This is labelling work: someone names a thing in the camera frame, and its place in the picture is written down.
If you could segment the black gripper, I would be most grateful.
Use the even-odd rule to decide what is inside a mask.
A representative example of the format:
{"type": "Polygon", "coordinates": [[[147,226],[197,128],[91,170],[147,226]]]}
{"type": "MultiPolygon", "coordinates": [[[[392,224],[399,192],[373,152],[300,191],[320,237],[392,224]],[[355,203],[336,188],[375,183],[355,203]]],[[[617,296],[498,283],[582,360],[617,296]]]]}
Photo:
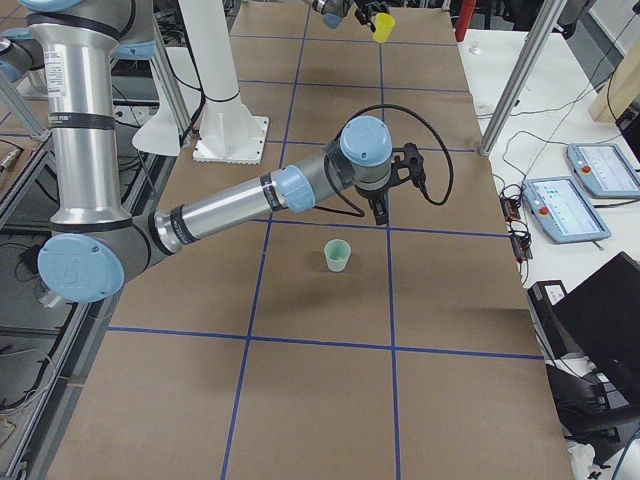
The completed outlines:
{"type": "Polygon", "coordinates": [[[389,187],[383,185],[376,189],[365,189],[360,185],[355,186],[356,192],[369,201],[369,207],[377,225],[387,225],[389,212],[387,207],[389,187]]]}
{"type": "Polygon", "coordinates": [[[376,30],[375,18],[379,13],[389,13],[389,6],[385,1],[355,0],[355,16],[360,23],[368,23],[371,30],[376,30]]]}

